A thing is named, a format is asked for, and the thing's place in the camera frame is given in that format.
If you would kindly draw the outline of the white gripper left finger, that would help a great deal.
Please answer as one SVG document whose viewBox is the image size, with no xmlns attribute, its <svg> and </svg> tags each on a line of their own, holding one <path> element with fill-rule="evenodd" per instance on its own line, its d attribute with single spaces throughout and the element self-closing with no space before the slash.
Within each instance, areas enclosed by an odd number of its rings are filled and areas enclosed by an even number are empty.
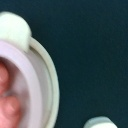
<svg viewBox="0 0 128 128">
<path fill-rule="evenodd" d="M 31 36 L 31 29 L 22 17 L 11 12 L 0 13 L 0 39 L 27 52 Z"/>
</svg>

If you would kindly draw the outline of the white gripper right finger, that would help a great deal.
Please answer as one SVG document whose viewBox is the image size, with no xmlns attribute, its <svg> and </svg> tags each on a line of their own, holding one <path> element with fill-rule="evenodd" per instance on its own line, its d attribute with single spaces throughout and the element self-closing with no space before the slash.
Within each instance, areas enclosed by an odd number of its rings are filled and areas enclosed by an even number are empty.
<svg viewBox="0 0 128 128">
<path fill-rule="evenodd" d="M 118 128 L 108 117 L 100 116 L 89 119 L 83 128 Z"/>
</svg>

